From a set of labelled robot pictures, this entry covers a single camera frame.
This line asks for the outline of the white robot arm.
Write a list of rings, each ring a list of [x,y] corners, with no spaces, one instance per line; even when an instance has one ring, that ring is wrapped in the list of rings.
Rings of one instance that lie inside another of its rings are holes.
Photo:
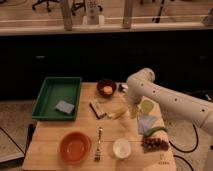
[[[211,136],[204,171],[213,171],[213,103],[159,86],[154,80],[155,73],[150,68],[130,75],[126,81],[128,103],[135,106],[146,96],[203,129]]]

